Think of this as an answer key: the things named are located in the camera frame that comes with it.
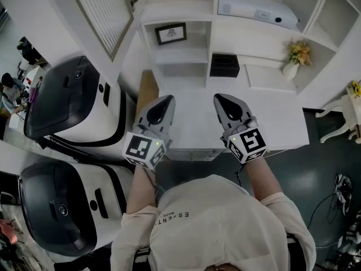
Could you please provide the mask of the louvered white cabinet door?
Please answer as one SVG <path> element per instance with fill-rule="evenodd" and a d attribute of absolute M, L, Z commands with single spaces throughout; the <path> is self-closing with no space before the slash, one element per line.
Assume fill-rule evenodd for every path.
<path fill-rule="evenodd" d="M 129 0 L 48 0 L 98 72 L 115 82 L 137 32 Z"/>

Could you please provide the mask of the yellow flower bunch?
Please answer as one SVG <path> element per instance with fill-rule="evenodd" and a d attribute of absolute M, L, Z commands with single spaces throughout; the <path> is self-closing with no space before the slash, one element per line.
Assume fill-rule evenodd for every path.
<path fill-rule="evenodd" d="M 292 42 L 289 45 L 288 60 L 294 65 L 312 65 L 310 59 L 311 47 L 305 41 Z"/>

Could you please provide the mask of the white vase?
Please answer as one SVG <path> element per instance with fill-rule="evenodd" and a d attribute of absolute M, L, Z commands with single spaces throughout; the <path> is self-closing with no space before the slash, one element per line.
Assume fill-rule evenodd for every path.
<path fill-rule="evenodd" d="M 289 62 L 282 70 L 282 74 L 287 81 L 291 81 L 295 78 L 299 64 Z"/>

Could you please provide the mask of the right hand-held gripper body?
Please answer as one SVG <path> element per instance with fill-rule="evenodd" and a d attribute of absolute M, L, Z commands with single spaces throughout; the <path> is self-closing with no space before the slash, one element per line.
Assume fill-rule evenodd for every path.
<path fill-rule="evenodd" d="M 214 95 L 213 103 L 224 130 L 221 140 L 237 160 L 246 164 L 263 156 L 267 149 L 266 142 L 248 105 L 232 95 L 222 93 Z"/>

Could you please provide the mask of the person's right forearm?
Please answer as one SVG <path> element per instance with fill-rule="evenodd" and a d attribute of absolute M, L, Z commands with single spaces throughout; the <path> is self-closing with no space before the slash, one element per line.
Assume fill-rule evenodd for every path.
<path fill-rule="evenodd" d="M 263 156 L 246 163 L 245 169 L 257 200 L 262 201 L 270 195 L 283 192 Z"/>

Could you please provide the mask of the black and white floor device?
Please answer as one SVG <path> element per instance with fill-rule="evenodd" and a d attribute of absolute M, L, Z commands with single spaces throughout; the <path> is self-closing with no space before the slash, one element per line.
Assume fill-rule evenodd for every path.
<path fill-rule="evenodd" d="M 338 174 L 335 179 L 334 193 L 342 205 L 342 213 L 344 216 L 346 216 L 349 211 L 352 192 L 353 187 L 350 178 L 343 174 Z"/>

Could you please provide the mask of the black tissue box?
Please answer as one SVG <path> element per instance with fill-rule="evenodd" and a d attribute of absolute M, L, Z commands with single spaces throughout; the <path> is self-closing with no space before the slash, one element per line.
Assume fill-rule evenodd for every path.
<path fill-rule="evenodd" d="M 240 66 L 236 55 L 217 54 L 212 55 L 210 77 L 232 77 L 239 74 Z"/>

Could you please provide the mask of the person's left forearm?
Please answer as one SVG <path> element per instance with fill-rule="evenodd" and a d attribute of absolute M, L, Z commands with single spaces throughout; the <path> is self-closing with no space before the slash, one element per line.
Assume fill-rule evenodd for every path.
<path fill-rule="evenodd" d="M 126 213 L 130 215 L 144 209 L 146 212 L 158 213 L 156 208 L 155 174 L 151 170 L 136 166 L 127 199 Z"/>

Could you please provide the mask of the white desk with drawers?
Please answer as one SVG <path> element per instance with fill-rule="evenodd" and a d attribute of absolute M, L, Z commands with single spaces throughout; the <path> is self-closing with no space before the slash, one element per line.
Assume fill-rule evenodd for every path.
<path fill-rule="evenodd" d="M 218 14 L 218 0 L 139 0 L 134 6 L 160 95 L 176 100 L 168 157 L 212 160 L 223 151 L 216 93 L 245 101 L 262 125 L 268 149 L 309 143 L 305 108 L 324 108 L 355 79 L 361 54 L 361 0 L 280 0 L 296 29 Z M 186 24 L 187 39 L 158 45 L 155 28 Z M 312 65 L 287 81 L 289 45 L 305 41 Z M 234 54 L 239 74 L 210 77 L 212 55 Z"/>

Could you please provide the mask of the black picture frame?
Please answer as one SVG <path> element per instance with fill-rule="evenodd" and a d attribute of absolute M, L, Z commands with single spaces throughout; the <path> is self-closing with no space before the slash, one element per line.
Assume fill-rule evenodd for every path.
<path fill-rule="evenodd" d="M 155 28 L 158 45 L 166 45 L 187 39 L 186 24 L 176 23 Z"/>

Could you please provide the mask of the sunflower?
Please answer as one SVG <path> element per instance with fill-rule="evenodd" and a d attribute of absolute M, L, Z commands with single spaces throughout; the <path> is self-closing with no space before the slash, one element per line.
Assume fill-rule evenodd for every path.
<path fill-rule="evenodd" d="M 355 95 L 358 98 L 361 97 L 361 85 L 358 82 L 352 81 L 349 86 L 349 89 L 353 95 Z"/>

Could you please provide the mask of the brown cardboard box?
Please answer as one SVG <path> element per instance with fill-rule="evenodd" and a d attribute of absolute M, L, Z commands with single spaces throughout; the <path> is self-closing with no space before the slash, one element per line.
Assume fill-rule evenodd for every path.
<path fill-rule="evenodd" d="M 145 107 L 148 103 L 159 97 L 159 87 L 153 75 L 153 72 L 150 70 L 143 71 L 142 78 L 140 81 L 140 89 L 138 93 L 137 100 L 137 110 L 135 117 L 138 117 L 142 108 Z"/>

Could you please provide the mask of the white and black robot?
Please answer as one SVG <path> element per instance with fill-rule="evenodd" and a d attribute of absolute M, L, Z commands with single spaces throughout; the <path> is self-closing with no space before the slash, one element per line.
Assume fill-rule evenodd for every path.
<path fill-rule="evenodd" d="M 24 169 L 19 195 L 29 234 L 46 251 L 80 257 L 121 230 L 132 172 L 121 166 L 45 160 Z"/>
<path fill-rule="evenodd" d="M 78 56 L 47 71 L 29 104 L 24 134 L 79 161 L 121 161 L 135 112 L 119 84 L 107 83 L 87 57 Z"/>

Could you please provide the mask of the person's cream shirt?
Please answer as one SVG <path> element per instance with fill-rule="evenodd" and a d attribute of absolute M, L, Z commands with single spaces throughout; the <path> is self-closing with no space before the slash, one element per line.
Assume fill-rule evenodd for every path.
<path fill-rule="evenodd" d="M 259 201 L 232 181 L 211 175 L 168 190 L 156 207 L 121 221 L 111 271 L 131 271 L 149 247 L 151 271 L 204 271 L 231 264 L 240 271 L 290 271 L 292 259 L 312 271 L 315 242 L 296 205 L 283 193 Z"/>

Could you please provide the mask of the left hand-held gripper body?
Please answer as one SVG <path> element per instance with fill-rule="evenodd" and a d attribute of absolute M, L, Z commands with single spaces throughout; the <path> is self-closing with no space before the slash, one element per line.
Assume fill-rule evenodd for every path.
<path fill-rule="evenodd" d="M 126 133 L 123 157 L 131 164 L 153 170 L 165 155 L 172 140 L 175 98 L 165 95 L 142 108 L 133 129 Z"/>

